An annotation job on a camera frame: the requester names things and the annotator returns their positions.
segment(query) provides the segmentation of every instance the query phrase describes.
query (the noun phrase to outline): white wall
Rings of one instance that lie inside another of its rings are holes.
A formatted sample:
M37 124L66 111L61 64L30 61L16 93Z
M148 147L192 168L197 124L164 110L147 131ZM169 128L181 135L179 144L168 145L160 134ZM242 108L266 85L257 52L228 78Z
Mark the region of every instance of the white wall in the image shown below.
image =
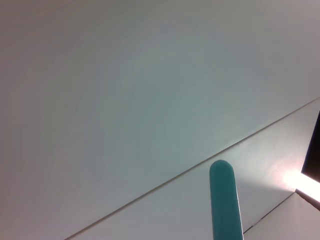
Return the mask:
M320 212L294 193L247 231L245 240L318 240Z
M1 1L0 238L66 238L319 97L318 5Z

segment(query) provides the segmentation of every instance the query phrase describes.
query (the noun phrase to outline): teal pole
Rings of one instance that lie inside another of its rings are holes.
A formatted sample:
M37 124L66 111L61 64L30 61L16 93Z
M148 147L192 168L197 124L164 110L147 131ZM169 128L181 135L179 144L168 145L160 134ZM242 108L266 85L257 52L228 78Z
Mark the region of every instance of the teal pole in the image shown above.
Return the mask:
M214 162L209 171L213 240L243 240L238 194L232 166Z

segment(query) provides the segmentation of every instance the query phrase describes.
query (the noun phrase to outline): white surface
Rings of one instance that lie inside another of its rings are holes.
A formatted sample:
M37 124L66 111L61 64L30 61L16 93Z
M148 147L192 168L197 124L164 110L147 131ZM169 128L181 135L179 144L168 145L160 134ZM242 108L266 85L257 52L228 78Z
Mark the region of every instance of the white surface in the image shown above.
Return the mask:
M247 231L244 240L318 240L320 211L294 193Z
M0 238L63 239L318 97L318 4L2 0Z
M209 168L219 159L233 166L243 231L247 230L295 190L294 177L304 163L319 108L320 100L302 108L75 240L212 239Z

